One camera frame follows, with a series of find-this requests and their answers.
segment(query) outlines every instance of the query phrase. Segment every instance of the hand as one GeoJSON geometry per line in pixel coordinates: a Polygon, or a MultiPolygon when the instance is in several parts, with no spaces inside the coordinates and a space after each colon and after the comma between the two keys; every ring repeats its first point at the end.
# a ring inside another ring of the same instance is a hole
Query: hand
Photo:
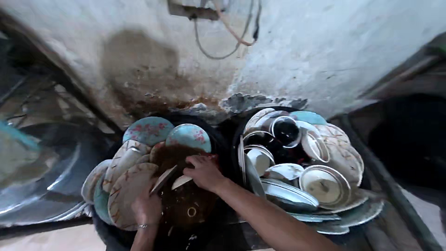
{"type": "Polygon", "coordinates": [[[195,169],[184,168],[183,174],[194,179],[197,186],[205,190],[217,193],[220,184],[226,180],[211,156],[188,156],[186,162],[194,165],[195,169]]]}
{"type": "Polygon", "coordinates": [[[146,188],[132,203],[132,210],[138,225],[158,225],[161,219],[162,205],[157,194],[150,195],[150,191],[157,179],[151,179],[146,188]]]}

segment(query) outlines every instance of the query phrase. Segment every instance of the dirty dish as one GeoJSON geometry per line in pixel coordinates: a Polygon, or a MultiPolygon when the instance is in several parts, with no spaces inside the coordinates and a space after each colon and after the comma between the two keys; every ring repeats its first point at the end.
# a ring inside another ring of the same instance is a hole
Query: dirty dish
{"type": "Polygon", "coordinates": [[[141,163],[148,163],[148,162],[150,162],[150,154],[146,154],[146,155],[141,156],[141,157],[135,162],[135,165],[136,165],[136,164],[141,164],[141,163]]]}
{"type": "Polygon", "coordinates": [[[337,209],[350,200],[350,185],[335,169],[323,165],[307,167],[299,187],[314,196],[325,209],[337,209]]]}
{"type": "Polygon", "coordinates": [[[327,121],[325,121],[325,119],[321,115],[309,111],[296,111],[290,113],[289,116],[292,117],[294,120],[305,121],[313,125],[327,124],[327,121]]]}
{"type": "Polygon", "coordinates": [[[150,163],[153,163],[157,159],[157,154],[159,153],[159,150],[166,146],[166,142],[162,141],[157,143],[153,146],[152,150],[150,151],[150,163]]]}
{"type": "Polygon", "coordinates": [[[263,116],[265,116],[268,113],[274,112],[275,110],[273,108],[265,108],[254,114],[249,121],[246,123],[245,129],[243,130],[243,136],[247,135],[248,133],[256,130],[256,123],[259,119],[261,119],[263,116]]]}
{"type": "Polygon", "coordinates": [[[253,148],[246,155],[259,176],[262,176],[266,169],[271,166],[271,156],[264,154],[260,149],[253,148]]]}
{"type": "Polygon", "coordinates": [[[81,188],[81,195],[82,198],[84,198],[85,202],[93,204],[96,183],[99,181],[100,177],[104,175],[110,163],[112,163],[111,159],[102,161],[90,172],[90,174],[85,179],[84,184],[81,188]]]}
{"type": "Polygon", "coordinates": [[[182,124],[175,127],[167,136],[166,146],[184,145],[192,148],[200,148],[205,152],[211,152],[211,140],[198,125],[182,124]]]}
{"type": "Polygon", "coordinates": [[[102,183],[102,188],[106,192],[110,192],[113,184],[119,178],[121,174],[123,174],[126,169],[136,163],[136,161],[143,155],[147,154],[150,151],[151,147],[139,143],[133,139],[129,139],[119,148],[116,152],[115,156],[111,160],[110,165],[105,172],[105,179],[102,183]],[[124,155],[126,155],[126,162],[122,161],[124,155]]]}
{"type": "Polygon", "coordinates": [[[283,163],[272,166],[266,170],[270,172],[268,178],[270,179],[287,179],[294,180],[299,178],[304,172],[304,168],[301,165],[293,163],[283,163]]]}
{"type": "Polygon", "coordinates": [[[268,195],[286,199],[294,203],[308,204],[313,207],[319,206],[319,202],[314,196],[294,186],[272,179],[261,179],[261,182],[263,190],[268,195]]]}
{"type": "Polygon", "coordinates": [[[184,185],[186,182],[189,182],[192,180],[192,177],[186,176],[186,175],[182,175],[180,176],[178,179],[176,179],[172,185],[172,190],[181,187],[182,185],[184,185]]]}
{"type": "Polygon", "coordinates": [[[289,112],[286,111],[274,111],[274,112],[270,112],[268,114],[266,114],[265,116],[261,117],[256,124],[254,125],[254,129],[253,130],[263,130],[263,131],[269,131],[269,125],[265,124],[268,120],[272,119],[272,118],[277,118],[280,116],[288,116],[289,112]]]}
{"type": "Polygon", "coordinates": [[[285,148],[297,146],[301,140],[302,132],[296,121],[288,116],[280,116],[272,120],[269,132],[277,138],[285,148]]]}
{"type": "Polygon", "coordinates": [[[122,142],[133,139],[148,146],[154,146],[158,142],[165,141],[173,128],[172,123],[165,118],[145,117],[127,128],[122,142]]]}
{"type": "Polygon", "coordinates": [[[126,231],[138,229],[131,204],[157,169],[158,166],[152,163],[137,164],[116,180],[108,198],[108,214],[116,227],[126,231]]]}
{"type": "Polygon", "coordinates": [[[305,129],[307,131],[313,131],[317,134],[318,138],[321,137],[321,133],[319,132],[319,130],[312,124],[307,123],[305,121],[299,121],[296,120],[296,125],[300,128],[300,129],[305,129]]]}
{"type": "Polygon", "coordinates": [[[340,141],[350,144],[350,139],[348,138],[347,134],[339,127],[332,125],[330,123],[327,123],[326,125],[314,125],[314,126],[319,130],[322,138],[324,139],[325,137],[336,138],[339,139],[340,141]]]}
{"type": "Polygon", "coordinates": [[[95,186],[95,193],[93,196],[93,201],[95,204],[95,211],[99,218],[109,225],[113,225],[110,216],[108,215],[108,197],[109,193],[102,189],[102,182],[104,181],[105,174],[103,174],[95,186]]]}
{"type": "Polygon", "coordinates": [[[265,191],[262,187],[262,182],[260,181],[259,174],[256,171],[256,168],[251,163],[248,155],[245,154],[245,164],[246,164],[246,176],[248,177],[249,184],[251,185],[252,191],[260,197],[265,198],[265,191]]]}
{"type": "Polygon", "coordinates": [[[363,172],[357,158],[351,152],[338,145],[333,145],[326,141],[326,146],[330,152],[328,165],[340,172],[351,186],[361,185],[363,172]]]}
{"type": "Polygon", "coordinates": [[[327,163],[330,161],[330,152],[325,142],[314,131],[306,131],[302,137],[302,148],[311,158],[327,163]]]}

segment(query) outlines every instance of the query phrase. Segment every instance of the wall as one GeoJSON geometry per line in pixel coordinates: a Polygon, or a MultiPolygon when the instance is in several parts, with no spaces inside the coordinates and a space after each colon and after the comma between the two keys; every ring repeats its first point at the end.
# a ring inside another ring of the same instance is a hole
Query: wall
{"type": "MultiPolygon", "coordinates": [[[[242,33],[250,1],[229,2],[242,33]]],[[[152,111],[189,109],[218,122],[270,104],[330,117],[362,103],[359,94],[446,31],[443,0],[262,3],[259,41],[224,60],[200,52],[194,23],[169,15],[166,0],[0,0],[0,8],[121,127],[152,111]]],[[[236,44],[219,21],[199,20],[198,33],[210,54],[236,44]]]]}

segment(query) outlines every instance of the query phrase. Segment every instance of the teal plate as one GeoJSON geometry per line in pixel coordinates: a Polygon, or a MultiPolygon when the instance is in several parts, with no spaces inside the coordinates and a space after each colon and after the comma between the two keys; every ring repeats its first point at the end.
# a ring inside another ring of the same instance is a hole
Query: teal plate
{"type": "Polygon", "coordinates": [[[309,111],[296,111],[290,113],[289,116],[292,117],[294,120],[305,121],[312,125],[327,124],[327,121],[325,121],[325,119],[321,115],[309,111]]]}
{"type": "Polygon", "coordinates": [[[131,124],[122,137],[122,143],[129,139],[148,146],[165,141],[167,135],[174,128],[172,123],[161,117],[145,117],[131,124]]]}
{"type": "Polygon", "coordinates": [[[98,180],[95,187],[95,195],[93,202],[95,203],[95,211],[99,218],[109,225],[113,225],[110,216],[108,215],[108,197],[109,193],[102,189],[102,182],[104,182],[105,174],[98,180]]]}
{"type": "Polygon", "coordinates": [[[166,146],[184,145],[192,148],[200,148],[205,152],[211,152],[211,140],[198,125],[182,124],[175,127],[167,136],[166,146]]]}

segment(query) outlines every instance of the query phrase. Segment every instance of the cable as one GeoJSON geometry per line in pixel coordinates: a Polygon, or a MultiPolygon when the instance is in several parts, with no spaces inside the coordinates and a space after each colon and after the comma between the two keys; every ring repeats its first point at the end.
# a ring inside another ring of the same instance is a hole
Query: cable
{"type": "MultiPolygon", "coordinates": [[[[253,44],[256,43],[257,39],[254,38],[254,41],[249,43],[246,42],[245,40],[243,40],[242,38],[239,38],[239,36],[235,33],[235,31],[229,26],[228,21],[226,20],[226,17],[223,16],[222,11],[220,9],[220,6],[218,4],[218,2],[216,0],[212,0],[212,3],[215,6],[215,10],[217,11],[218,16],[220,17],[221,21],[223,22],[223,24],[226,26],[226,29],[237,39],[237,41],[239,41],[239,43],[242,43],[246,46],[252,46],[253,44]]],[[[260,16],[260,12],[262,11],[262,4],[261,1],[259,0],[259,10],[257,12],[257,18],[256,18],[256,30],[254,31],[254,35],[258,34],[259,32],[259,16],[260,16]]]]}
{"type": "MultiPolygon", "coordinates": [[[[245,36],[246,32],[248,31],[248,27],[249,27],[249,25],[250,25],[250,23],[251,23],[251,19],[252,19],[252,10],[253,10],[253,8],[254,8],[254,0],[251,0],[251,5],[250,5],[250,9],[249,9],[249,15],[248,15],[248,18],[247,18],[247,20],[246,20],[245,28],[244,28],[244,30],[243,30],[241,39],[243,39],[243,37],[245,36]]],[[[261,10],[262,10],[262,5],[261,5],[261,2],[260,2],[260,0],[259,0],[259,9],[258,9],[257,16],[256,16],[256,27],[255,27],[254,34],[253,34],[254,42],[253,42],[252,44],[254,44],[255,41],[257,41],[257,38],[258,38],[258,34],[259,34],[259,19],[260,19],[260,12],[261,12],[261,10]]],[[[238,50],[238,48],[240,47],[241,41],[240,41],[239,39],[237,39],[238,42],[237,42],[237,44],[236,44],[234,50],[233,50],[231,53],[229,53],[229,54],[227,54],[227,55],[225,55],[225,56],[221,56],[221,57],[217,57],[217,56],[209,55],[209,53],[207,53],[207,52],[204,50],[203,46],[202,46],[201,43],[200,43],[200,38],[199,38],[199,35],[198,35],[197,18],[194,19],[194,30],[195,30],[195,40],[196,40],[196,42],[197,42],[197,46],[198,46],[198,48],[200,49],[200,51],[201,51],[207,58],[215,59],[215,60],[225,59],[225,58],[231,56],[232,54],[234,54],[234,53],[238,50]]]]}

